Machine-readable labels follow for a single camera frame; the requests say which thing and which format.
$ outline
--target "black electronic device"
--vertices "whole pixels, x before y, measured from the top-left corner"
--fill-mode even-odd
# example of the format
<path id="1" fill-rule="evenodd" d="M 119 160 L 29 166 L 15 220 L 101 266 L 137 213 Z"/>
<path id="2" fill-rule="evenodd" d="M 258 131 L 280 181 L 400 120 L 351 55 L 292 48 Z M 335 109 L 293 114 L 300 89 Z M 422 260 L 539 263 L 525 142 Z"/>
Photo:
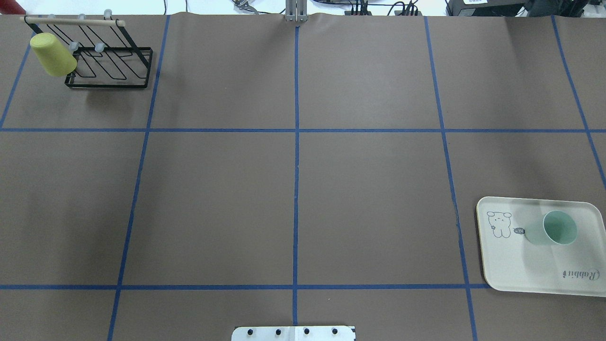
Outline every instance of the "black electronic device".
<path id="1" fill-rule="evenodd" d="M 450 0 L 446 10 L 452 16 L 516 16 L 525 0 Z"/>
<path id="2" fill-rule="evenodd" d="M 528 0 L 528 16 L 559 15 L 578 18 L 590 0 Z"/>

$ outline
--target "red object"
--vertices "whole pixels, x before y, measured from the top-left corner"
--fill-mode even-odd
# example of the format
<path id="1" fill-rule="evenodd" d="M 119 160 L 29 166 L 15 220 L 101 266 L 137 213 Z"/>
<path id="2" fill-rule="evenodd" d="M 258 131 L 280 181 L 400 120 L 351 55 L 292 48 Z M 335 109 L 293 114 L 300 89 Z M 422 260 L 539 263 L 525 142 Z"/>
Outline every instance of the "red object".
<path id="1" fill-rule="evenodd" d="M 25 14 L 25 10 L 15 0 L 0 0 L 0 13 Z"/>

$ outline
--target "metal clamp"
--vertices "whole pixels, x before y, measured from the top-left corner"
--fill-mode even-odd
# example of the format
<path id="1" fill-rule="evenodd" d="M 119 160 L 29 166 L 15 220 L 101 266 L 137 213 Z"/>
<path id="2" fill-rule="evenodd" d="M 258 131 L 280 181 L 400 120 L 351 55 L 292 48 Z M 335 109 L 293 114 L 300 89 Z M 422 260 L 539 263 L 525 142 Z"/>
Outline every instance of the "metal clamp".
<path id="1" fill-rule="evenodd" d="M 307 0 L 286 0 L 286 21 L 307 21 Z"/>

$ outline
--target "blue tape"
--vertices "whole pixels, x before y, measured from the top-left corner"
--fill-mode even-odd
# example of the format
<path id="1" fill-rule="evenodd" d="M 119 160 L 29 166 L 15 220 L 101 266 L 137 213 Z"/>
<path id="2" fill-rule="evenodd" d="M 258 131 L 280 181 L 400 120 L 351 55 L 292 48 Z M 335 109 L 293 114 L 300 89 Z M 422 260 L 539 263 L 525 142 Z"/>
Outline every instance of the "blue tape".
<path id="1" fill-rule="evenodd" d="M 166 23 L 164 24 L 164 35 L 162 37 L 162 48 L 160 50 L 160 58 L 158 59 L 158 70 L 156 71 L 156 80 L 153 86 L 153 92 L 151 94 L 150 111 L 147 117 L 147 131 L 143 138 L 143 147 L 141 148 L 141 158 L 139 159 L 139 169 L 137 170 L 137 179 L 135 181 L 135 191 L 133 193 L 133 202 L 130 206 L 130 215 L 128 218 L 128 227 L 126 230 L 126 239 L 124 240 L 124 249 L 122 250 L 122 260 L 120 262 L 120 272 L 118 274 L 118 287 L 116 288 L 116 295 L 114 297 L 114 304 L 112 309 L 112 319 L 110 320 L 110 327 L 107 333 L 107 341 L 112 341 L 113 331 L 116 325 L 116 317 L 118 315 L 118 305 L 120 302 L 120 292 L 122 286 L 122 280 L 124 278 L 124 268 L 126 267 L 126 259 L 128 256 L 128 246 L 130 244 L 130 235 L 133 229 L 133 221 L 135 220 L 135 207 L 137 205 L 137 197 L 139 195 L 139 185 L 141 184 L 141 173 L 143 171 L 143 164 L 145 163 L 145 153 L 147 151 L 147 142 L 149 140 L 149 129 L 152 124 L 152 116 L 154 104 L 156 102 L 156 94 L 158 92 L 158 83 L 160 81 L 160 70 L 162 69 L 162 60 L 164 59 L 164 48 L 166 46 L 166 37 L 168 35 L 168 25 L 170 23 L 170 15 L 166 16 Z"/>
<path id="2" fill-rule="evenodd" d="M 440 120 L 440 130 L 442 131 L 442 145 L 444 147 L 444 157 L 446 159 L 446 170 L 448 172 L 448 182 L 450 183 L 450 195 L 454 205 L 456 216 L 456 228 L 459 234 L 459 253 L 461 255 L 461 265 L 463 267 L 463 278 L 465 280 L 465 293 L 467 295 L 467 308 L 469 309 L 469 321 L 471 325 L 471 336 L 474 341 L 478 341 L 478 332 L 476 330 L 476 318 L 473 312 L 473 302 L 471 299 L 471 290 L 469 288 L 469 275 L 467 272 L 467 260 L 465 259 L 465 246 L 463 244 L 463 233 L 461 232 L 461 220 L 459 219 L 459 208 L 456 201 L 455 182 L 453 180 L 452 168 L 450 167 L 450 154 L 448 153 L 448 141 L 446 140 L 446 129 L 444 126 L 444 116 L 442 114 L 442 104 L 440 102 L 440 92 L 438 89 L 438 77 L 436 76 L 436 65 L 433 59 L 433 49 L 431 47 L 431 34 L 429 31 L 429 21 L 424 17 L 425 34 L 427 35 L 427 48 L 429 51 L 429 62 L 431 65 L 431 77 L 433 78 L 433 89 L 436 95 L 436 105 L 438 106 L 438 117 Z"/>
<path id="3" fill-rule="evenodd" d="M 558 42 L 558 49 L 560 50 L 560 57 L 562 58 L 564 70 L 566 71 L 566 77 L 568 77 L 568 83 L 570 83 L 570 88 L 572 89 L 574 101 L 576 102 L 576 106 L 579 109 L 579 114 L 581 115 L 581 121 L 583 121 L 583 126 L 585 127 L 585 133 L 587 134 L 587 140 L 589 141 L 589 146 L 591 147 L 591 152 L 593 152 L 593 158 L 596 160 L 596 165 L 598 166 L 598 172 L 600 173 L 600 177 L 602 178 L 602 185 L 606 189 L 606 176 L 604 175 L 602 163 L 600 162 L 600 158 L 598 156 L 598 151 L 596 150 L 596 146 L 593 143 L 593 138 L 591 137 L 591 131 L 589 130 L 589 125 L 587 124 L 587 119 L 585 118 L 585 113 L 583 112 L 583 107 L 581 106 L 579 94 L 576 92 L 576 87 L 574 86 L 574 81 L 572 80 L 572 76 L 570 75 L 570 69 L 568 68 L 568 63 L 566 62 L 566 57 L 564 56 L 564 49 L 562 48 L 562 41 L 560 40 L 560 33 L 558 32 L 558 25 L 556 24 L 556 17 L 553 15 L 551 16 L 551 23 L 553 24 L 553 32 L 555 33 L 556 41 Z"/>
<path id="4" fill-rule="evenodd" d="M 275 128 L 0 128 L 2 132 L 158 132 L 158 133 L 296 133 L 297 129 Z M 586 133 L 585 129 L 467 129 L 446 128 L 446 133 Z M 589 129 L 605 133 L 606 129 Z M 442 129 L 299 129 L 299 133 L 442 133 Z"/>
<path id="5" fill-rule="evenodd" d="M 295 27 L 295 193 L 293 197 L 293 326 L 298 324 L 299 282 L 299 27 Z"/>
<path id="6" fill-rule="evenodd" d="M 17 89 L 17 84 L 19 84 L 19 79 L 21 78 L 21 72 L 23 72 L 23 67 L 25 66 L 25 61 L 27 60 L 27 56 L 30 54 L 30 44 L 27 43 L 27 48 L 25 49 L 25 53 L 23 54 L 23 59 L 21 60 L 21 65 L 19 65 L 19 70 L 17 71 L 17 75 L 15 76 L 15 81 L 13 82 L 13 87 L 10 89 L 10 93 L 8 95 L 8 99 L 6 100 L 6 105 L 4 106 L 4 111 L 2 112 L 2 117 L 0 118 L 0 128 L 4 125 L 4 120 L 6 120 L 6 115 L 8 114 L 8 108 L 10 108 L 10 103 L 13 101 L 13 95 L 15 94 L 15 90 Z"/>
<path id="7" fill-rule="evenodd" d="M 298 290 L 407 290 L 407 289 L 490 289 L 485 283 L 466 285 L 452 284 L 297 284 Z M 117 290 L 118 285 L 49 285 L 49 284 L 6 284 L 0 290 Z M 245 291 L 245 290 L 292 290 L 290 284 L 251 285 L 122 285 L 121 291 Z"/>

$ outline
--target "cable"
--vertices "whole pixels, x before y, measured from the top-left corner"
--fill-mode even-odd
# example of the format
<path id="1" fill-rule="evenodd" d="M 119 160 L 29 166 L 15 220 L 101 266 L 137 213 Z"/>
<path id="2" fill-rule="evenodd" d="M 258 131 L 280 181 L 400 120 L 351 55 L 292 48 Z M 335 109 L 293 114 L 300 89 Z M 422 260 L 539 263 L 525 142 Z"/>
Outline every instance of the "cable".
<path id="1" fill-rule="evenodd" d="M 398 1 L 395 4 L 391 5 L 391 8 L 389 9 L 389 12 L 387 12 L 387 15 L 390 15 L 391 11 L 393 10 L 393 8 L 396 7 L 399 4 L 402 4 L 402 12 L 404 12 L 404 6 L 406 6 L 406 4 L 404 4 L 403 1 Z"/>
<path id="2" fill-rule="evenodd" d="M 412 0 L 410 0 L 408 2 L 408 4 L 406 5 L 406 8 L 403 9 L 402 13 L 398 14 L 401 16 L 416 16 L 419 13 L 419 7 L 415 6 L 415 4 L 418 2 L 419 0 L 415 0 L 415 2 L 413 2 Z"/>
<path id="3" fill-rule="evenodd" d="M 326 0 L 312 0 L 313 2 L 317 2 L 322 5 L 349 5 L 344 2 L 324 2 Z M 368 4 L 369 6 L 391 6 L 390 4 Z"/>
<path id="4" fill-rule="evenodd" d="M 251 12 L 254 14 L 282 14 L 284 12 L 286 12 L 286 8 L 281 10 L 280 13 L 270 13 L 270 12 L 262 12 L 262 11 L 257 11 L 254 7 L 252 7 L 251 5 L 248 5 L 248 7 L 240 7 L 240 5 L 238 4 L 239 1 L 238 0 L 231 0 L 233 2 L 233 4 L 240 10 L 246 11 L 246 12 Z"/>
<path id="5" fill-rule="evenodd" d="M 450 7 L 448 6 L 448 1 L 444 0 L 444 2 L 446 2 L 446 14 L 448 14 L 449 16 L 453 16 L 453 12 L 450 10 Z"/>

